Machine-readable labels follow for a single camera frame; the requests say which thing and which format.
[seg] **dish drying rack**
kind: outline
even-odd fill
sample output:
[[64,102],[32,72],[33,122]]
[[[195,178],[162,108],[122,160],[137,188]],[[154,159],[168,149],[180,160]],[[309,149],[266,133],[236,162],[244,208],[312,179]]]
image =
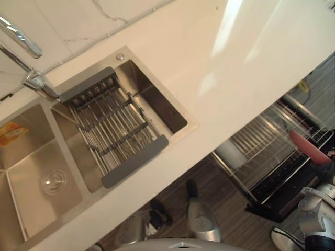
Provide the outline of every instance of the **dish drying rack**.
[[236,154],[222,155],[220,148],[211,153],[250,201],[247,211],[282,222],[302,198],[302,187],[317,185],[311,160],[291,142],[288,133],[297,131],[325,153],[334,147],[333,61],[334,55],[305,78],[311,93],[294,88],[235,133],[229,141]]
[[169,144],[111,67],[64,93],[61,101],[71,112],[106,188]]

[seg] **drain strainer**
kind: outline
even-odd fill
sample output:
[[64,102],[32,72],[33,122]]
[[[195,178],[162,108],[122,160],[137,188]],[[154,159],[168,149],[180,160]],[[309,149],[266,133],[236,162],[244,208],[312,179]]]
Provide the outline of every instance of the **drain strainer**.
[[59,193],[66,183],[66,174],[62,170],[52,170],[43,177],[41,186],[46,195],[54,196]]

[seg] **chrome faucet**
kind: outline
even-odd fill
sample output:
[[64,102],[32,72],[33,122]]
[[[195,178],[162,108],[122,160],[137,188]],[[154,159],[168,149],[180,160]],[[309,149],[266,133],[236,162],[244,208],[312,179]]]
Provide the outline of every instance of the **chrome faucet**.
[[[17,28],[17,26],[13,25],[13,23],[2,14],[0,14],[0,29],[14,39],[14,41],[24,48],[33,58],[38,59],[43,55],[43,51],[38,47],[38,45],[36,45],[26,34]],[[27,75],[22,82],[23,85],[38,92],[45,98],[59,98],[59,94],[47,85],[46,79],[39,71],[30,67],[1,43],[0,50],[27,72]]]

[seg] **marble countertop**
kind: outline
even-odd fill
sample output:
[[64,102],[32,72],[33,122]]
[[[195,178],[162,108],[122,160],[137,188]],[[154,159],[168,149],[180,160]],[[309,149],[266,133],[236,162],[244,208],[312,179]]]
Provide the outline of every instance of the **marble countertop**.
[[[199,127],[31,250],[85,250],[115,228],[329,56],[334,22],[314,0],[176,0],[48,73],[58,86],[126,45]],[[20,90],[0,119],[36,98]]]

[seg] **marble backsplash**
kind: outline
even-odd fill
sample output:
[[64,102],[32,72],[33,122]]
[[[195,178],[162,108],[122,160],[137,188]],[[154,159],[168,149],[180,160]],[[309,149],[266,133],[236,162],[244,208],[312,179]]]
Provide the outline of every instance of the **marble backsplash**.
[[[40,71],[64,61],[97,40],[172,0],[3,0],[0,13],[44,51],[37,60],[0,31],[0,41]],[[0,98],[20,88],[24,71],[0,52]]]

